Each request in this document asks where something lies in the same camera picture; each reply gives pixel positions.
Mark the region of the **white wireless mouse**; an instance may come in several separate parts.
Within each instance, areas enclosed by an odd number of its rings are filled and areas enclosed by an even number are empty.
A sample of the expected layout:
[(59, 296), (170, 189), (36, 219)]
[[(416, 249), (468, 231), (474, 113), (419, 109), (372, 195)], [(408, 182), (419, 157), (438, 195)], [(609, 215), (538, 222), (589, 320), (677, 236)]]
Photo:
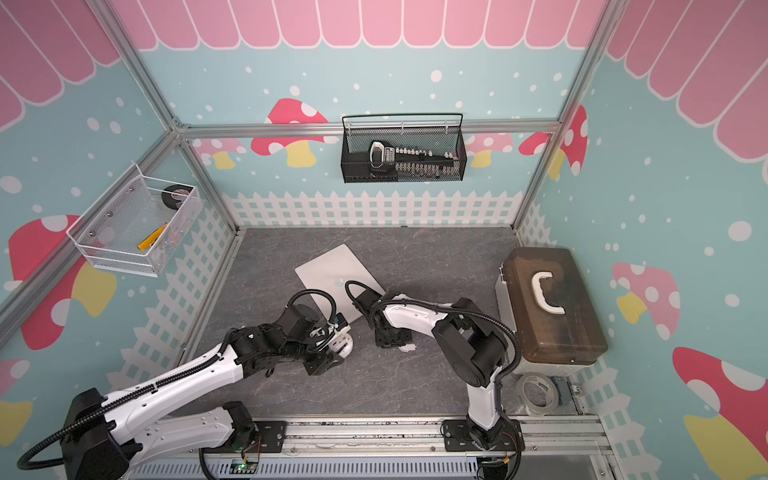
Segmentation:
[(331, 342), (330, 349), (338, 354), (341, 358), (346, 359), (352, 352), (354, 347), (353, 338), (349, 333), (343, 333), (337, 335)]

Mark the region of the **silver laptop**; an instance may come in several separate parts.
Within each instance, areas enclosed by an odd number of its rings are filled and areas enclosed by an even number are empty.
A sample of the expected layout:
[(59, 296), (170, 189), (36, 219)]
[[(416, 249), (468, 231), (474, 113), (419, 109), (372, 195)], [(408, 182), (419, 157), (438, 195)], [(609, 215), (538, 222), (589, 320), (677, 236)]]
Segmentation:
[(344, 285), (348, 280), (359, 281), (379, 294), (385, 292), (346, 244), (341, 244), (298, 266), (295, 273), (305, 289), (319, 289), (330, 294), (337, 304), (337, 311), (342, 313), (349, 323), (362, 315), (346, 294)]

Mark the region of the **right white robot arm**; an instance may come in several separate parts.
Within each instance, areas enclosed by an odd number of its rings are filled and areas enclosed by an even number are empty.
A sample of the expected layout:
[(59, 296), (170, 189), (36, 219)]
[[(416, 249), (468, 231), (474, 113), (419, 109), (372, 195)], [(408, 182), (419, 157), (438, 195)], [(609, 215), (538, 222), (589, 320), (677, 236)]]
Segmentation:
[(482, 450), (523, 449), (521, 428), (501, 404), (503, 379), (521, 363), (513, 329), (483, 313), (471, 300), (437, 304), (404, 294), (380, 294), (348, 280), (345, 293), (374, 332), (380, 348), (403, 348), (419, 333), (435, 340), (453, 372), (466, 384), (467, 435)]

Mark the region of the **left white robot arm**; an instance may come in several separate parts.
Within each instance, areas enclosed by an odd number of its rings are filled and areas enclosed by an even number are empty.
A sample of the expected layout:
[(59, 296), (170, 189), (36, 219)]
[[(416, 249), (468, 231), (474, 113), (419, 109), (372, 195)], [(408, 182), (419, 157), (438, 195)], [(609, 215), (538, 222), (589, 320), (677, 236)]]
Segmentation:
[(175, 411), (224, 386), (257, 373), (271, 375), (280, 363), (301, 362), (320, 375), (349, 354), (349, 323), (337, 310), (323, 317), (294, 294), (272, 323), (231, 328), (199, 357), (136, 386), (102, 395), (76, 396), (63, 427), (24, 452), (22, 471), (61, 466), (69, 479), (119, 479), (139, 465), (195, 450), (245, 455), (264, 440), (240, 401), (187, 417)]

